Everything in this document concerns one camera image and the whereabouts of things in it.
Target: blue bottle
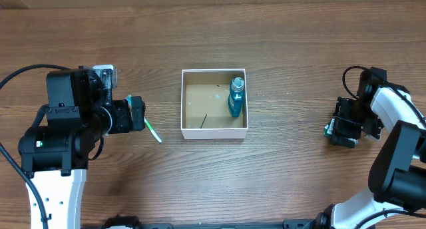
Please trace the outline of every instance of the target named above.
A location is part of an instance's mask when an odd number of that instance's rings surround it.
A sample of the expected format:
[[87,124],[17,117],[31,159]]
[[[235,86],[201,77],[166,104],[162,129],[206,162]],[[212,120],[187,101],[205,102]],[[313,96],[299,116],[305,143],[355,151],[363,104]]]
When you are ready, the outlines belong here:
[[242,103],[244,102],[244,80],[236,77],[229,85],[228,107],[232,117],[240,116]]

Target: white box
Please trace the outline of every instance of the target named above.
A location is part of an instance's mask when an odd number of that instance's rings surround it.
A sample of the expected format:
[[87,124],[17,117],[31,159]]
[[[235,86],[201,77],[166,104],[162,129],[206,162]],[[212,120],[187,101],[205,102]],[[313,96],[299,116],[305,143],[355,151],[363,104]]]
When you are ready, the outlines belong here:
[[[235,77],[245,82],[245,97],[238,118],[231,117],[228,109],[230,83]],[[180,129],[185,139],[245,138],[247,108],[245,69],[182,70]]]

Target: teal bottle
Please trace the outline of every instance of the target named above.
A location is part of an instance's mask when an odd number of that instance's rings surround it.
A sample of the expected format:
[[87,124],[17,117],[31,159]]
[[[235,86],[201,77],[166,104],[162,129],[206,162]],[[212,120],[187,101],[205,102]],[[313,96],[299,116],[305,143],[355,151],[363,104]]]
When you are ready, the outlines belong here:
[[228,107],[232,117],[240,116],[242,104],[244,102],[244,80],[236,77],[229,85]]

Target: green and white marker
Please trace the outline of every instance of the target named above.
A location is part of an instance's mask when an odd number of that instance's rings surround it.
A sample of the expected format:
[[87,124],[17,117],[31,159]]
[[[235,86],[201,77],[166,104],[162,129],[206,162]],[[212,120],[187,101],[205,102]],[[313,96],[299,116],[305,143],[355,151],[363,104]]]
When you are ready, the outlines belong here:
[[[132,95],[127,95],[126,100],[128,105],[131,107],[132,106],[132,101],[131,98]],[[149,124],[148,120],[146,119],[146,117],[144,117],[144,122],[147,125],[147,127],[149,128],[149,131],[151,132],[151,134],[154,136],[154,138],[159,142],[162,143],[161,138],[158,136],[158,134],[155,132],[155,130],[153,129],[153,127],[151,126],[151,124]]]

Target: brown table surface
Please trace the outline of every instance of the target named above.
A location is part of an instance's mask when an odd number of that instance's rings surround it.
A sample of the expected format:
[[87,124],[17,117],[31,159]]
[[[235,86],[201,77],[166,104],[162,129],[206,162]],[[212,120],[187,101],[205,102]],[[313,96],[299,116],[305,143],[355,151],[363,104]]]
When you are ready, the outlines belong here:
[[[314,218],[367,186],[379,142],[330,146],[322,132],[352,65],[388,70],[426,111],[426,3],[314,3],[0,11],[0,78],[35,63],[116,65],[114,98],[141,95],[148,130],[112,135],[90,162],[82,225],[116,214],[173,224]],[[184,140],[182,69],[244,68],[245,140]],[[40,105],[45,75],[1,90],[0,140],[17,144]],[[360,71],[347,82],[356,90]],[[24,182],[0,157],[0,228],[29,228]],[[424,228],[396,216],[379,228]]]

